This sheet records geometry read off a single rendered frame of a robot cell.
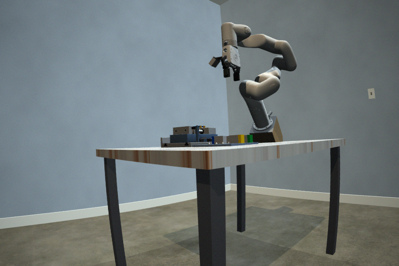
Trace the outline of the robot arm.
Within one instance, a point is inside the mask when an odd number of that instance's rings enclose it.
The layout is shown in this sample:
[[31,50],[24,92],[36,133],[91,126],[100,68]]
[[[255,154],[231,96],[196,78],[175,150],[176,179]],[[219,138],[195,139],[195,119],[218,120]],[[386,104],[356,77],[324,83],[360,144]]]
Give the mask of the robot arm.
[[287,41],[276,40],[264,34],[251,35],[251,29],[246,25],[226,22],[221,26],[221,35],[222,47],[236,45],[246,48],[260,48],[282,55],[276,56],[273,59],[271,69],[258,75],[255,81],[244,80],[239,85],[240,94],[253,118],[254,129],[265,131],[272,126],[273,121],[270,118],[272,112],[266,112],[262,100],[279,89],[281,70],[294,71],[296,69],[297,61],[293,50]]

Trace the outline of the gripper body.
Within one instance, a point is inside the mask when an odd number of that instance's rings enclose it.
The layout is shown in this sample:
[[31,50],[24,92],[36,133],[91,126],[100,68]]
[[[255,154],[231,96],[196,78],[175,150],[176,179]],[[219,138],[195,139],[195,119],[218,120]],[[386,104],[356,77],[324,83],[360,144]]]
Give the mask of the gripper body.
[[224,61],[230,63],[229,68],[238,67],[240,68],[240,58],[236,45],[226,45],[222,47],[222,57],[227,55],[227,59]]

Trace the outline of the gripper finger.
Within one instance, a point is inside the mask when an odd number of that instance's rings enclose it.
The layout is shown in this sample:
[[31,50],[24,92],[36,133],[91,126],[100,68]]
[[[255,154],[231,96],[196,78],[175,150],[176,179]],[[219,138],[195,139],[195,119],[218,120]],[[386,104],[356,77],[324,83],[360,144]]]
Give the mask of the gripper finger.
[[227,77],[230,77],[230,68],[229,68],[230,63],[226,63],[224,61],[225,59],[227,59],[227,56],[222,57],[220,60],[221,60],[222,66],[223,66],[224,78],[227,78]]
[[233,72],[234,72],[234,74],[233,74],[234,81],[239,81],[240,80],[240,74],[239,74],[240,73],[240,68],[232,67],[232,69],[233,69]]

